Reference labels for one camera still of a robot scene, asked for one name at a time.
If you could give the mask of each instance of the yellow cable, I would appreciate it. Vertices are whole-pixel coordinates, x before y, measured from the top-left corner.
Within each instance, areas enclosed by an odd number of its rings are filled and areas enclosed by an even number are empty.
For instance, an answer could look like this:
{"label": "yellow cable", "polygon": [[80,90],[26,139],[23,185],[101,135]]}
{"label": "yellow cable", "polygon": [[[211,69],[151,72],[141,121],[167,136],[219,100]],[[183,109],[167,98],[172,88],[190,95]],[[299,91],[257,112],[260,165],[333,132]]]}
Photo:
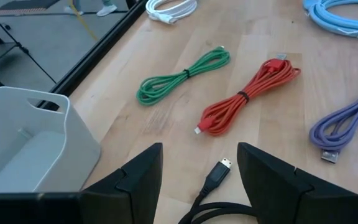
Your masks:
{"label": "yellow cable", "polygon": [[98,41],[99,39],[97,38],[97,36],[92,32],[92,30],[88,27],[88,25],[86,25],[84,19],[81,17],[80,13],[78,13],[77,9],[75,8],[74,4],[73,4],[73,0],[70,0],[70,7],[71,9],[74,11],[75,15],[77,16],[77,19],[79,20],[80,23],[82,23],[82,25],[85,27],[86,31],[88,31],[88,33],[90,34],[90,36],[92,36],[92,38],[95,41]]}

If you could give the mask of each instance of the white cable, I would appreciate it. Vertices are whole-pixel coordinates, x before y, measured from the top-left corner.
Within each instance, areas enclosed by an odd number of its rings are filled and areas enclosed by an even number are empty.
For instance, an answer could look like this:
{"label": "white cable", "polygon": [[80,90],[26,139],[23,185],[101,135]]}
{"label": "white cable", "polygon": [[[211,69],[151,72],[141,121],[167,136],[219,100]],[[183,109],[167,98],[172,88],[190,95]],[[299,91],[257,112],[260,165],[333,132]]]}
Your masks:
{"label": "white cable", "polygon": [[174,0],[148,0],[146,11],[150,19],[166,24],[174,24],[177,20],[189,16],[197,8],[197,0],[185,0],[169,9],[156,10],[157,7],[170,1]]}

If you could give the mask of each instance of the black frame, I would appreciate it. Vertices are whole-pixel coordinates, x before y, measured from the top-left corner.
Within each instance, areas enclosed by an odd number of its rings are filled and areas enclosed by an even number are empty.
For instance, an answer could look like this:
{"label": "black frame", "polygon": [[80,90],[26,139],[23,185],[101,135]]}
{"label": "black frame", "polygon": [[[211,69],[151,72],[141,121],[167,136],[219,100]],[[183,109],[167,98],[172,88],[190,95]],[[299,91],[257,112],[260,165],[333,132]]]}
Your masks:
{"label": "black frame", "polygon": [[[114,44],[143,14],[147,0],[126,0],[126,2],[129,8],[126,15],[50,90],[51,93],[70,96]],[[41,102],[39,107],[49,110],[57,109],[56,105],[51,102]]]}

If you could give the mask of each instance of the black cable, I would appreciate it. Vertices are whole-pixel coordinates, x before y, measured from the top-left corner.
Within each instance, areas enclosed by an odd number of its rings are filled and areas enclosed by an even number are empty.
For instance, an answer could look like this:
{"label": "black cable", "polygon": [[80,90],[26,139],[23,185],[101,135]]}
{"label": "black cable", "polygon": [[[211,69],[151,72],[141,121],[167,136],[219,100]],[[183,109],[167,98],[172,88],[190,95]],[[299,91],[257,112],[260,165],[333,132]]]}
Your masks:
{"label": "black cable", "polygon": [[[179,221],[179,224],[201,224],[210,218],[214,218],[220,215],[228,214],[244,214],[256,217],[255,211],[252,207],[247,205],[241,205],[232,202],[214,202],[200,205],[204,198],[208,196],[215,188],[219,187],[223,179],[227,176],[230,171],[231,162],[227,159],[223,159],[218,162],[214,169],[208,174],[204,186],[200,191],[200,194],[196,197],[190,211],[183,216]],[[212,210],[204,213],[203,215],[195,218],[197,214]]]}

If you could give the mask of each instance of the wooden table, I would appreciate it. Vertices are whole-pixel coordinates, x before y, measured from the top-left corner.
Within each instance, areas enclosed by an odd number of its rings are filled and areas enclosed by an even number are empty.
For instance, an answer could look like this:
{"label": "wooden table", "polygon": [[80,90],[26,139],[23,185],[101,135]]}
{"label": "wooden table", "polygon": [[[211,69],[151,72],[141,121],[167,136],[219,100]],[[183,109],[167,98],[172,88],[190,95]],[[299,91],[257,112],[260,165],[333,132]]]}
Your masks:
{"label": "wooden table", "polygon": [[[358,18],[358,6],[333,11]],[[182,71],[219,45],[230,51],[229,65],[186,81],[155,106],[138,104],[135,93],[143,79]],[[251,101],[227,134],[193,132],[204,108],[237,93],[277,52],[302,69],[300,77]],[[358,130],[336,165],[322,161],[308,140],[317,120],[358,99],[358,39],[320,29],[301,1],[204,0],[174,26],[150,21],[145,13],[70,98],[103,148],[86,185],[163,142],[155,223],[177,223],[215,163],[223,157],[236,162],[240,141],[358,193]],[[249,204],[236,165],[206,199],[213,201]],[[256,219],[232,215],[208,223]]]}

